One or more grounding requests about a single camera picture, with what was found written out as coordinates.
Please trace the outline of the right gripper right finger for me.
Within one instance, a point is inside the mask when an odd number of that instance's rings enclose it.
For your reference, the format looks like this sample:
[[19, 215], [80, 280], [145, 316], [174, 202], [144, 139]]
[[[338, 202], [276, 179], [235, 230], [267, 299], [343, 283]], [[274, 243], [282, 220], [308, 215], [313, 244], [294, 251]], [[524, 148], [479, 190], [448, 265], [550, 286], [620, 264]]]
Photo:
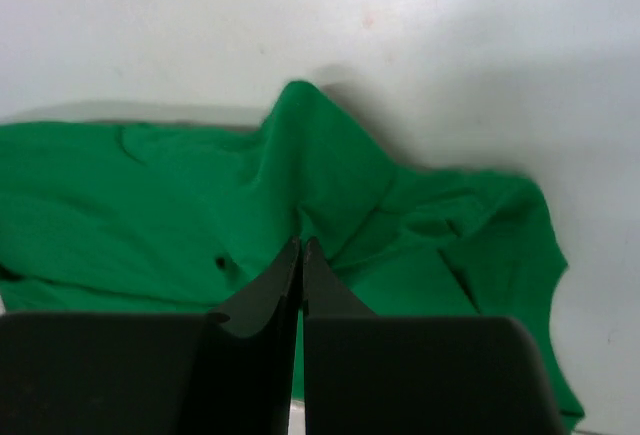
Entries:
[[509, 317], [383, 317], [331, 270], [302, 269], [310, 434], [561, 434], [532, 336]]

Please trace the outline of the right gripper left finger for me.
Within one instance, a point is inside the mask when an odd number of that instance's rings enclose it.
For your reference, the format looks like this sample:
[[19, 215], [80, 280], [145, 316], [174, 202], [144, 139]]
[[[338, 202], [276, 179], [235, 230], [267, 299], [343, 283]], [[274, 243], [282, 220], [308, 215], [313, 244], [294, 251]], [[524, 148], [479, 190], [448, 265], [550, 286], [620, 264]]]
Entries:
[[300, 254], [204, 313], [3, 315], [2, 432], [285, 433]]

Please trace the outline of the green t shirt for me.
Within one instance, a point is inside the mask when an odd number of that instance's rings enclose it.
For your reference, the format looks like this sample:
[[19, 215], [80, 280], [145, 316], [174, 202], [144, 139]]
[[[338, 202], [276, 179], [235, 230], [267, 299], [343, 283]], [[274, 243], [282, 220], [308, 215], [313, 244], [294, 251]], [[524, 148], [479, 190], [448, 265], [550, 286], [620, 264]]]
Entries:
[[381, 315], [493, 315], [535, 338], [563, 423], [584, 409], [554, 355], [566, 270], [541, 189], [496, 170], [394, 161], [314, 85], [261, 126], [33, 122], [1, 129], [10, 312], [202, 312], [291, 237], [316, 238]]

